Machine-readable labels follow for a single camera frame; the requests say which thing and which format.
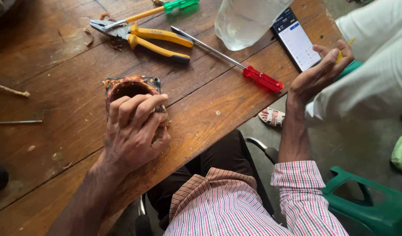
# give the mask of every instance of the dark trousers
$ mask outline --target dark trousers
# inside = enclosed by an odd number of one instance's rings
[[[147,196],[153,208],[159,213],[159,220],[169,218],[173,194],[194,174],[205,177],[209,169],[215,167],[254,176],[249,162],[243,155],[241,141],[243,142],[240,140],[237,130],[230,132],[198,157],[149,190]]]

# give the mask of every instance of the pink striped shirt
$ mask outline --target pink striped shirt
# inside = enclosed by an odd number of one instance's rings
[[[253,177],[211,168],[206,177],[194,175],[174,194],[164,235],[348,235],[328,211],[314,161],[276,164],[271,185],[280,187],[288,228],[263,208]]]

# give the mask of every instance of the wrist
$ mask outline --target wrist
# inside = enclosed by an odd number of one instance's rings
[[[106,153],[103,151],[98,160],[89,169],[88,175],[99,179],[102,183],[117,186],[125,178],[125,174],[115,171],[105,160]]]
[[[286,100],[286,113],[304,113],[306,103],[295,93],[288,93]]]

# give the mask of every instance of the smartphone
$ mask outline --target smartphone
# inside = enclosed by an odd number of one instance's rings
[[[310,41],[291,8],[287,8],[277,18],[271,30],[277,35],[278,40],[299,72],[314,67],[322,60],[319,53],[313,51],[312,41]]]

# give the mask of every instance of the chair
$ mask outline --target chair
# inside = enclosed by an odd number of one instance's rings
[[[278,151],[275,148],[267,147],[264,145],[261,141],[253,138],[253,137],[244,137],[242,133],[237,130],[239,133],[239,139],[240,139],[240,145],[242,147],[242,153],[249,162],[252,170],[253,170],[253,177],[256,180],[257,183],[257,193],[259,197],[262,200],[262,205],[265,208],[265,210],[269,213],[269,215],[272,216],[272,218],[278,223],[279,221],[273,216],[274,214],[274,209],[272,208],[271,202],[269,201],[269,198],[266,194],[265,188],[263,187],[262,181],[259,178],[259,174],[256,170],[255,164],[253,163],[253,159],[250,155],[250,152],[246,146],[246,142],[250,142],[255,144],[258,148],[260,148],[264,153],[265,156],[272,162],[272,164],[276,164],[278,162]],[[153,232],[151,230],[151,225],[150,225],[150,220],[146,214],[146,194],[143,194],[140,196],[139,204],[138,204],[138,217],[135,220],[135,234],[137,236],[152,236]],[[165,219],[162,219],[161,222],[159,223],[160,228],[163,230],[166,230],[169,221],[168,221],[168,216],[165,217]]]
[[[329,180],[321,191],[328,200],[329,210],[332,213],[353,220],[360,225],[360,228],[366,228],[373,235],[402,236],[401,192],[346,172],[338,166],[334,166],[330,170],[335,177]],[[364,200],[349,201],[334,195],[337,188],[350,180],[358,182]],[[383,201],[374,203],[368,187],[382,192],[385,196]]]

